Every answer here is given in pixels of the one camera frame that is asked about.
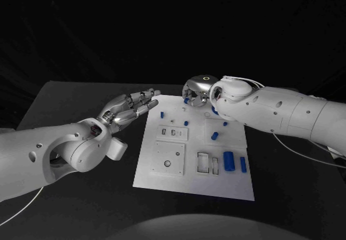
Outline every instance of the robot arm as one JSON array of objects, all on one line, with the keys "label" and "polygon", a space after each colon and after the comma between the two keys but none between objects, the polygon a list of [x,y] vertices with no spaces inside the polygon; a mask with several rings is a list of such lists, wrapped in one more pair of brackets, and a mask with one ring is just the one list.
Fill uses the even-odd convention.
[{"label": "robot arm", "polygon": [[153,89],[122,95],[97,118],[0,134],[0,202],[90,171],[106,156],[120,160],[127,144],[113,135],[159,104],[158,95]]},{"label": "robot arm", "polygon": [[192,92],[199,92],[198,95],[208,96],[205,102],[211,100],[224,119],[240,121],[267,133],[312,140],[346,155],[346,104],[283,88],[254,89],[235,77],[225,76],[218,82],[208,77],[204,87],[199,87],[195,79],[204,79],[205,75],[186,82],[186,104],[197,106],[195,100],[199,101],[199,97],[186,100],[186,95],[191,93],[192,96]]}]

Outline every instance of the hole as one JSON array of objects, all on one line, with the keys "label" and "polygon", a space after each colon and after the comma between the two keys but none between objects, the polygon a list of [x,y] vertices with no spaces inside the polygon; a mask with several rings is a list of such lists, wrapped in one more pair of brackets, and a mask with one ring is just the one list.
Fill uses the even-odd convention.
[{"label": "hole", "polygon": [[35,161],[36,161],[36,152],[35,151],[29,152],[29,159],[35,163]]},{"label": "hole", "polygon": [[166,161],[165,162],[165,167],[169,167],[172,165],[172,162],[171,161]]}]

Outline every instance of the small blue object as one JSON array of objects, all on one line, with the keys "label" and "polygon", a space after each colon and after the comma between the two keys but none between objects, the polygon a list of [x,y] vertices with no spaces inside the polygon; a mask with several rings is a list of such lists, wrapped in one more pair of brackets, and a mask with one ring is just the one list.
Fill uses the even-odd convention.
[{"label": "small blue object", "polygon": [[246,163],[244,156],[240,157],[240,164],[241,164],[241,172],[246,173],[247,172],[247,163]]},{"label": "small blue object", "polygon": [[225,165],[225,170],[227,171],[235,171],[237,166],[235,166],[235,156],[231,151],[224,152],[224,165]]},{"label": "small blue object", "polygon": [[211,107],[212,112],[220,115],[220,113],[215,111],[215,106]]},{"label": "small blue object", "polygon": [[212,134],[212,136],[211,136],[211,139],[212,139],[212,140],[217,140],[218,136],[220,136],[220,133],[215,132],[215,133]]}]

